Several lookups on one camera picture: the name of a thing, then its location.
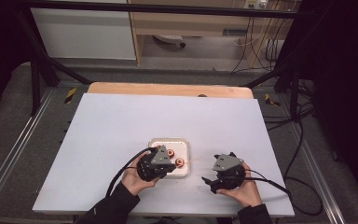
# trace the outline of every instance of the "person's arm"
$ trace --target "person's arm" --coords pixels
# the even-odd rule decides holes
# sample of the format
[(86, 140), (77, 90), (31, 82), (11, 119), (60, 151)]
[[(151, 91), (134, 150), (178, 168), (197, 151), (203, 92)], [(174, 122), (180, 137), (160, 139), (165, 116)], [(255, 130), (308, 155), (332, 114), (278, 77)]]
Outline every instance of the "person's arm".
[[(250, 167), (243, 163), (245, 177), (252, 177)], [(238, 212), (240, 223), (270, 224), (269, 211), (265, 204), (261, 202), (257, 184), (254, 180), (244, 180), (237, 189), (219, 189), (216, 193), (223, 194), (235, 199), (243, 208)]]
[(117, 224), (126, 223), (128, 214), (140, 201), (138, 196), (133, 196), (120, 182), (112, 195), (95, 204), (77, 224)]
[(124, 172), (120, 183), (112, 195), (95, 204), (76, 224), (125, 224), (130, 211), (140, 202), (138, 194), (147, 188), (153, 188), (158, 178), (150, 182), (138, 176), (136, 164), (145, 155), (136, 158)]

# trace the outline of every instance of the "hand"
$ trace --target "hand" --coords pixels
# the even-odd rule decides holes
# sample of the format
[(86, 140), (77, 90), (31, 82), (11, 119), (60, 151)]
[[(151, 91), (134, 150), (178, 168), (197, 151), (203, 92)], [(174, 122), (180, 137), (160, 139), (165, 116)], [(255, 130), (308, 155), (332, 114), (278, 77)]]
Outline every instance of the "hand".
[(159, 178), (156, 178), (150, 182), (144, 181), (141, 179), (140, 176), (138, 176), (138, 171), (136, 170), (136, 164), (138, 164), (138, 161), (149, 152), (145, 152), (141, 154), (139, 157), (137, 157), (129, 167), (124, 172), (123, 177), (121, 178), (121, 183), (127, 188), (127, 190), (133, 195), (138, 195), (143, 189), (147, 188), (153, 188), (156, 186), (156, 183), (159, 181)]
[[(250, 172), (251, 168), (246, 163), (243, 163), (242, 167), (245, 169), (245, 177), (252, 177)], [(262, 203), (254, 180), (243, 180), (241, 186), (237, 189), (218, 189), (216, 193), (223, 194), (237, 200), (243, 207), (247, 207), (249, 205), (254, 207)]]

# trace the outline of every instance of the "white cabinet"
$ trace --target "white cabinet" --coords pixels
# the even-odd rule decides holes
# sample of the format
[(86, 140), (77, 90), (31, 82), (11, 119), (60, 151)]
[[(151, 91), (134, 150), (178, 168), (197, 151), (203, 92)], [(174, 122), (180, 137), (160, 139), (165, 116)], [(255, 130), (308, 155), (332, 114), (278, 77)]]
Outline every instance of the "white cabinet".
[[(125, 0), (87, 2), (126, 3)], [(51, 57), (135, 60), (128, 12), (39, 8), (33, 8), (32, 12)]]

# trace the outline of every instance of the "gray carpet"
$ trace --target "gray carpet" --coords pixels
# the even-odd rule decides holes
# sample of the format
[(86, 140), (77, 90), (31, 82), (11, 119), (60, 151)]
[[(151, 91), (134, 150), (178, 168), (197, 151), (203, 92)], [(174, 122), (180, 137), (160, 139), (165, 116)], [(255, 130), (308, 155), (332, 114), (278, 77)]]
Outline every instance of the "gray carpet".
[[(225, 72), (169, 72), (142, 69), (76, 69), (76, 71), (85, 77), (98, 81), (220, 84), (228, 86), (238, 86), (260, 76), (259, 73), (242, 73), (231, 76)], [(264, 102), (265, 92), (270, 93), (273, 99), (278, 99), (271, 88), (274, 81), (274, 79), (269, 80), (263, 86), (255, 88), (255, 98), (259, 100), (264, 115), (284, 116), (283, 109), (280, 106), (266, 105)], [(29, 118), (28, 115), (31, 111), (29, 83), (29, 69), (20, 67), (13, 74), (0, 103), (0, 164), (4, 161), (6, 154), (15, 143)], [(35, 191), (43, 185), (48, 170), (60, 148), (60, 141), (65, 136), (64, 130), (69, 127), (68, 121), (75, 114), (81, 95), (87, 90), (87, 87), (78, 88), (71, 104), (66, 105), (63, 101), (69, 89), (69, 87), (59, 87), (54, 92), (44, 116), (38, 123), (33, 136), (0, 193), (0, 217), (71, 220), (71, 217), (68, 216), (46, 216), (32, 212), (32, 206), (37, 197)], [(304, 119), (304, 132), (317, 162), (324, 171), (326, 181), (334, 193), (343, 216), (349, 223), (358, 223), (358, 186), (348, 167), (344, 163), (333, 161), (330, 147), (317, 118), (309, 116)], [(269, 137), (283, 172), (296, 149), (297, 142), (293, 131), (289, 125), (285, 125), (270, 131)], [(289, 175), (298, 177), (312, 185), (309, 172), (301, 156), (296, 158)], [(318, 203), (311, 191), (294, 182), (288, 182), (287, 186), (294, 193), (295, 204), (307, 211), (317, 209)], [(297, 210), (295, 212), (295, 217), (285, 218), (282, 222), (326, 223), (329, 221), (325, 212), (316, 217), (303, 215)]]

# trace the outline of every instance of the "handheld controller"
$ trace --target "handheld controller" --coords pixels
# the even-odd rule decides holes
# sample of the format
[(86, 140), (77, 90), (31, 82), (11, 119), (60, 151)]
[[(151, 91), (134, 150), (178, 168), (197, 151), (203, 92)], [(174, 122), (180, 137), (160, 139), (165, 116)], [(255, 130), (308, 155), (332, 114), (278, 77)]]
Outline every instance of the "handheld controller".
[(138, 175), (144, 181), (152, 181), (159, 177), (163, 178), (167, 173), (171, 173), (176, 169), (175, 164), (171, 163), (168, 150), (165, 146), (150, 148), (151, 153), (145, 155), (138, 162)]
[(201, 177), (205, 184), (211, 186), (211, 192), (216, 193), (218, 189), (235, 189), (242, 184), (245, 177), (245, 169), (241, 166), (243, 160), (238, 159), (234, 153), (229, 155), (214, 155), (216, 163), (213, 170), (217, 172), (217, 179), (212, 181)]

